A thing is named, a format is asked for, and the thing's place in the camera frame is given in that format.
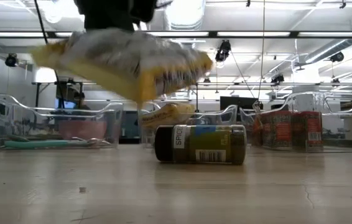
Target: pink bowl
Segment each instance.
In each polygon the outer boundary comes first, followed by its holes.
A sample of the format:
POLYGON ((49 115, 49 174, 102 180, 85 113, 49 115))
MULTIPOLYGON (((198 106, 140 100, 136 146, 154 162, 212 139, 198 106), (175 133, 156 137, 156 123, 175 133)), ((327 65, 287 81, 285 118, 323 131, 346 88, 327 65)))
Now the pink bowl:
POLYGON ((71 140, 72 137, 89 140, 104 139, 107 130, 105 121, 60 121, 58 129, 62 138, 71 140))

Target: teal object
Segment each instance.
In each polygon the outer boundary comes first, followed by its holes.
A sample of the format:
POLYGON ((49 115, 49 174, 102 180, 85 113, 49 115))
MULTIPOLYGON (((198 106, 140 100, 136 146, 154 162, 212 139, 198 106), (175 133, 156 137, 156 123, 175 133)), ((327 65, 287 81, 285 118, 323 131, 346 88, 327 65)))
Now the teal object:
POLYGON ((85 145, 86 141, 67 141, 67 140, 48 140, 48 141, 5 141, 6 147, 18 148, 18 149, 33 149, 36 147, 60 147, 70 145, 85 145))

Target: wall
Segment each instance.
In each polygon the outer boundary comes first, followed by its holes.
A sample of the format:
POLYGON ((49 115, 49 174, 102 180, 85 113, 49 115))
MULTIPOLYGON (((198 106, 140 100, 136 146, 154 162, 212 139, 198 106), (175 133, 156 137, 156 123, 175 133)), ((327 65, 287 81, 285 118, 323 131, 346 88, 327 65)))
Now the wall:
POLYGON ((0 93, 12 95, 24 105, 34 106, 36 86, 31 85, 32 81, 32 72, 18 67, 9 68, 0 59, 0 93))

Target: person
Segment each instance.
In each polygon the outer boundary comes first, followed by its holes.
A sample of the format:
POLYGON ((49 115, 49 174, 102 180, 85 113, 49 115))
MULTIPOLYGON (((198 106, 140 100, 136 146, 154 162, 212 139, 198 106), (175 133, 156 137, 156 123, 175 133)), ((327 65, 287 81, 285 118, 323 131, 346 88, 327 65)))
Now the person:
POLYGON ((133 23, 149 22, 157 6, 157 0, 74 0, 79 13, 85 15, 85 29, 110 27, 133 32, 133 23))
POLYGON ((85 104, 85 94, 84 93, 75 93, 74 99, 76 100, 76 103, 75 103, 75 106, 73 109, 90 110, 90 107, 85 104))

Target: ceiling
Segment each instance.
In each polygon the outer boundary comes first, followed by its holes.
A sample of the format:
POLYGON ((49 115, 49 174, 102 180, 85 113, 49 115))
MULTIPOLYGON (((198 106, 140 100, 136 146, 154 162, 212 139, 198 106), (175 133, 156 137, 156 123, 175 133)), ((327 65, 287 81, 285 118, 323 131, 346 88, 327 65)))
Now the ceiling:
MULTIPOLYGON (((53 9, 51 1, 39 1, 44 9, 51 9, 51 19, 45 20, 45 28, 52 31, 73 31, 83 29, 83 19, 78 15, 73 0, 60 0, 68 9, 53 9)), ((196 9, 200 0, 175 0, 180 7, 175 14, 181 21, 200 17, 196 9)), ((263 0, 251 1, 246 7, 245 1, 206 0, 202 9, 203 17, 194 29, 200 30, 309 30, 309 31, 350 31, 352 30, 352 0, 347 0, 346 7, 340 9, 341 0, 268 0, 265 10, 263 0)), ((147 24, 149 30, 167 30, 169 23, 165 19, 165 11, 158 10, 152 22, 147 24)), ((40 31, 33 1, 2 1, 0 0, 0 30, 40 31)), ((195 48, 208 52, 213 58, 221 44, 221 39, 192 40, 195 48)), ((209 78, 212 82, 259 82, 261 73, 269 82, 271 77, 282 73, 285 82, 330 82, 332 76, 339 77, 341 82, 352 83, 352 46, 342 50, 345 59, 342 62, 319 61, 310 65, 310 69, 292 71, 291 60, 296 57, 304 58, 333 39, 231 39, 232 53, 224 66, 214 66, 209 78), (280 63, 280 70, 274 67, 280 63)), ((35 45, 43 45, 44 40, 37 39, 0 39, 0 54, 18 53, 20 57, 30 60, 28 49, 35 45)), ((330 90, 332 87, 321 87, 330 90)))

